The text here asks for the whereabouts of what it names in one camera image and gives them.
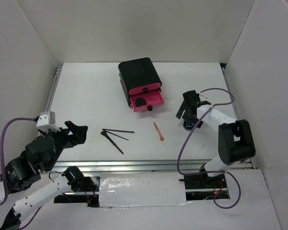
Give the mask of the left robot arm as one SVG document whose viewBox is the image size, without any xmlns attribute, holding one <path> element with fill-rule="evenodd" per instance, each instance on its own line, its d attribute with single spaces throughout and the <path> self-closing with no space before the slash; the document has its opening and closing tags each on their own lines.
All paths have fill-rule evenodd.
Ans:
<svg viewBox="0 0 288 230">
<path fill-rule="evenodd" d="M 29 196 L 26 191 L 41 179 L 42 172 L 51 172 L 64 149 L 84 144 L 88 126 L 65 122 L 66 128 L 57 131 L 39 129 L 40 136 L 26 145 L 21 155 L 1 165 L 0 175 L 0 230 L 18 230 L 22 221 L 56 196 L 70 190 L 85 188 L 85 177 L 76 166 L 63 173 Z"/>
</svg>

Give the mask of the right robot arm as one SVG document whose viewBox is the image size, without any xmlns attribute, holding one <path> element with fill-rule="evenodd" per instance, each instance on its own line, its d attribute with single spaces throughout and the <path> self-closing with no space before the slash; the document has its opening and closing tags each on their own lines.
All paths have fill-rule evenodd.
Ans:
<svg viewBox="0 0 288 230">
<path fill-rule="evenodd" d="M 207 124 L 216 130 L 218 135 L 217 154 L 214 158 L 202 165 L 197 173 L 180 172 L 185 186 L 211 187 L 233 164 L 255 156 L 249 122 L 225 115 L 217 110 L 221 105 L 203 101 L 195 90 L 183 93 L 183 102 L 176 118 L 183 119 L 184 127 L 191 133 Z"/>
</svg>

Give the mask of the blue lid cream jar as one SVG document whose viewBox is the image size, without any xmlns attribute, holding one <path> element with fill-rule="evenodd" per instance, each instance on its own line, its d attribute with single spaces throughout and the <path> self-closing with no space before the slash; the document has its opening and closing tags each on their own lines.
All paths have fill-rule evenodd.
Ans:
<svg viewBox="0 0 288 230">
<path fill-rule="evenodd" d="M 182 126 L 186 131 L 191 131 L 194 127 L 194 124 L 190 124 L 184 121 Z"/>
</svg>

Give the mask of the black angled powder brush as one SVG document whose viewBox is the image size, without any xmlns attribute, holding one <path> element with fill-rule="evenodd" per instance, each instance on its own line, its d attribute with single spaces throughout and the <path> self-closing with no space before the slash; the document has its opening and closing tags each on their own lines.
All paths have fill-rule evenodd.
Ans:
<svg viewBox="0 0 288 230">
<path fill-rule="evenodd" d="M 103 135 L 121 154 L 124 154 L 124 152 L 117 146 L 117 144 L 108 136 L 105 130 L 101 131 L 100 134 Z"/>
</svg>

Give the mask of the pink top drawer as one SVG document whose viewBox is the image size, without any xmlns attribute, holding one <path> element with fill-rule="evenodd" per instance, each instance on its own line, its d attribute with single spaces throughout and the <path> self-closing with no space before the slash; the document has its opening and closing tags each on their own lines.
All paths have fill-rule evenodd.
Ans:
<svg viewBox="0 0 288 230">
<path fill-rule="evenodd" d="M 157 90 L 161 87 L 162 83 L 156 82 L 148 85 L 143 85 L 135 88 L 131 88 L 128 91 L 129 95 L 136 95 L 136 94 L 141 94 L 141 93 L 147 93 L 149 91 Z"/>
</svg>

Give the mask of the pink drawer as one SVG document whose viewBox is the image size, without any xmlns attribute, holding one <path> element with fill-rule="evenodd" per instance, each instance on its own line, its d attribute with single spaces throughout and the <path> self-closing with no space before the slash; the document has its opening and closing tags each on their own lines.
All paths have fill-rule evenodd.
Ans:
<svg viewBox="0 0 288 230">
<path fill-rule="evenodd" d="M 137 98 L 145 98 L 146 105 L 141 107 L 135 106 L 135 100 Z M 164 99 L 162 97 L 160 90 L 153 90 L 149 91 L 148 93 L 141 93 L 130 96 L 131 107 L 133 108 L 134 112 L 141 112 L 141 111 L 152 111 L 155 107 L 160 106 L 164 103 Z"/>
<path fill-rule="evenodd" d="M 143 85 L 135 88 L 131 88 L 128 91 L 129 95 L 136 95 L 136 94 L 141 94 L 141 93 L 147 93 L 149 91 L 157 90 L 161 87 L 162 83 L 156 82 L 148 85 Z"/>
</svg>

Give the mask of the orange silicone applicator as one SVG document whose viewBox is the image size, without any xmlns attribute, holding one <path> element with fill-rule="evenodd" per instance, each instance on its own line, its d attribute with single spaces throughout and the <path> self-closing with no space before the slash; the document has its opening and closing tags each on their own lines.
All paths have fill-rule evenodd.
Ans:
<svg viewBox="0 0 288 230">
<path fill-rule="evenodd" d="M 158 135 L 159 135 L 159 140 L 160 140 L 160 141 L 164 141 L 164 137 L 162 136 L 162 134 L 161 134 L 161 132 L 160 132 L 158 126 L 156 125 L 155 122 L 154 122 L 153 124 L 154 124 L 154 127 L 155 127 L 155 129 L 156 129 Z"/>
</svg>

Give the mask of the black round compact jar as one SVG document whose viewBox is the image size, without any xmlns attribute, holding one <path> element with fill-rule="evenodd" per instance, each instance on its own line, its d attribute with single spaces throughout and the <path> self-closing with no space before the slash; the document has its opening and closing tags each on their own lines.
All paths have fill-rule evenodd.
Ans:
<svg viewBox="0 0 288 230">
<path fill-rule="evenodd" d="M 145 98 L 137 98 L 135 100 L 135 106 L 136 107 L 141 107 L 141 106 L 145 106 L 146 105 L 146 99 Z"/>
</svg>

